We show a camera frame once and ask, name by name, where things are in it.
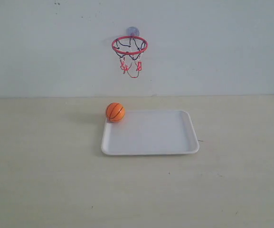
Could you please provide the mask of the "small orange basketball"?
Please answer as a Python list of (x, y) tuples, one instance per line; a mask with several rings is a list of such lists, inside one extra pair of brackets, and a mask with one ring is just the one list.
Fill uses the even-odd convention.
[(106, 108), (105, 115), (109, 122), (119, 122), (125, 116), (125, 108), (121, 103), (110, 103)]

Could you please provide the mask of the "red mini basketball hoop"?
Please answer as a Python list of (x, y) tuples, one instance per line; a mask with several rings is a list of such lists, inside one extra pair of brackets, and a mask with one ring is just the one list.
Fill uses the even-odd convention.
[(148, 42), (139, 36), (122, 36), (111, 44), (120, 61), (120, 69), (130, 78), (138, 78), (142, 71), (142, 56), (148, 49)]

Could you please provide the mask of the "white rectangular tray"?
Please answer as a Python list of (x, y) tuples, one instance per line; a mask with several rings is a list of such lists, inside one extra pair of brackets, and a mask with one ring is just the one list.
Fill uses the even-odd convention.
[(111, 156), (194, 154), (199, 142), (188, 112), (127, 111), (117, 123), (106, 121), (101, 151)]

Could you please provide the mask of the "clear suction cup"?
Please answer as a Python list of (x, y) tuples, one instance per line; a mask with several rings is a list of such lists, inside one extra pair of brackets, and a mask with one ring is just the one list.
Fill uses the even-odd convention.
[(126, 29), (126, 35), (127, 36), (135, 36), (138, 37), (140, 35), (140, 31), (137, 27), (128, 27)]

